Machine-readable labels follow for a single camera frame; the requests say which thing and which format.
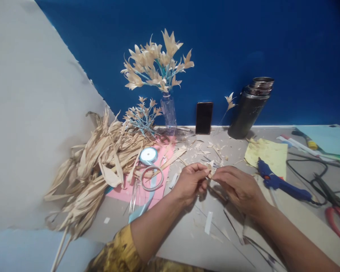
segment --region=pink paper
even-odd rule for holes
[[[164,164],[166,162],[165,159],[163,159],[164,156],[166,156],[166,160],[168,160],[167,158],[170,159],[173,156],[173,153],[174,153],[174,145],[170,145],[170,144],[164,145],[164,146],[154,145],[153,148],[155,148],[158,151],[158,159],[154,163],[154,165],[159,166],[159,167],[161,166],[161,164]],[[155,195],[154,195],[154,197],[151,201],[149,209],[151,207],[153,207],[157,202],[159,202],[159,200],[164,195],[164,190],[165,190],[165,185],[166,185],[166,181],[167,181],[167,176],[168,176],[168,173],[169,173],[169,168],[170,167],[168,166],[166,169],[163,170],[164,181],[162,182],[162,186],[155,191]],[[161,173],[157,174],[157,176],[156,176],[156,184],[159,184],[160,181],[161,181]],[[144,184],[146,185],[146,187],[151,187],[150,181],[148,179],[145,179]],[[123,200],[123,201],[126,201],[126,202],[129,203],[131,201],[131,197],[132,197],[132,189],[133,189],[133,185],[130,185],[126,181],[126,177],[125,177],[124,189],[121,188],[121,185],[118,185],[111,192],[109,192],[106,196],[116,198],[116,199],[119,199],[119,200]],[[144,205],[148,201],[149,195],[150,195],[150,192],[145,191],[142,188],[142,186],[140,186],[138,191],[137,191],[136,205],[139,205],[139,206]]]

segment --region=thermos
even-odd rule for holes
[[[255,77],[251,84],[243,88],[234,121],[228,129],[230,137],[243,139],[247,136],[270,98],[274,81],[270,77]]]

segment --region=hand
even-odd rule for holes
[[[226,190],[240,211],[255,220],[262,217],[270,206],[254,177],[233,166],[218,168],[212,179]]]
[[[208,168],[200,163],[185,166],[172,193],[184,201],[186,206],[189,206],[197,194],[203,193],[207,189],[206,176],[208,174]]]

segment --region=smartphone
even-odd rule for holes
[[[196,105],[195,134],[210,134],[213,116],[213,102],[200,102]]]

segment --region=fingers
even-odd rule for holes
[[[208,181],[204,179],[199,184],[199,188],[198,188],[199,193],[204,193],[207,190],[207,187],[208,187]]]
[[[210,172],[209,169],[205,168],[201,171],[197,171],[197,172],[193,173],[193,175],[195,176],[195,178],[197,180],[201,180],[201,179],[206,178],[209,175],[209,172]]]
[[[230,165],[220,167],[216,170],[216,172],[229,173],[237,178],[241,178],[245,174],[242,170],[239,170],[238,168]]]
[[[238,195],[237,195],[236,191],[234,190],[234,188],[232,188],[227,183],[222,182],[222,181],[220,181],[219,184],[228,193],[228,195],[230,196],[230,199],[233,203],[238,200]]]
[[[196,172],[196,171],[208,169],[208,167],[206,167],[204,164],[197,162],[197,163],[185,166],[184,169],[191,170],[192,172]]]
[[[212,180],[217,182],[225,182],[229,186],[236,188],[238,186],[239,179],[228,172],[219,172],[217,170],[213,175]]]

